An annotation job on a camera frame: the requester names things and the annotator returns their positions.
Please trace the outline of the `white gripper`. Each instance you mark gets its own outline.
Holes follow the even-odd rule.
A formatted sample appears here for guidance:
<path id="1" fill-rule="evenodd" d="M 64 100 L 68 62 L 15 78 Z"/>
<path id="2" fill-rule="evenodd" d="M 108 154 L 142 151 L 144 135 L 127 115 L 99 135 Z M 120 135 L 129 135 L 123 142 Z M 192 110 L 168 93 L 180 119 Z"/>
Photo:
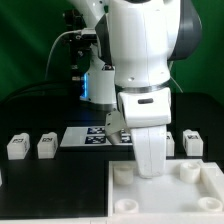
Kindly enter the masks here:
<path id="1" fill-rule="evenodd" d="M 162 175 L 166 162 L 167 125 L 171 123 L 170 89 L 120 92 L 118 102 L 131 134 L 139 175 L 142 178 Z"/>

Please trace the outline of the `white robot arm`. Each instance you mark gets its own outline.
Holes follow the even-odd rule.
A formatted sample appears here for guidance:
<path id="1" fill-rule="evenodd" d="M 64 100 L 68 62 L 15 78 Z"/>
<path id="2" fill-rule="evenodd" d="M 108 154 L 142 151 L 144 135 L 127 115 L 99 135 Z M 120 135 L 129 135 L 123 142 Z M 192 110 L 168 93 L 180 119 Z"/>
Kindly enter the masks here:
<path id="1" fill-rule="evenodd" d="M 96 32 L 99 58 L 115 69 L 117 109 L 105 134 L 112 144 L 131 134 L 139 175 L 161 175 L 171 123 L 169 61 L 189 57 L 202 25 L 192 0 L 68 0 Z"/>

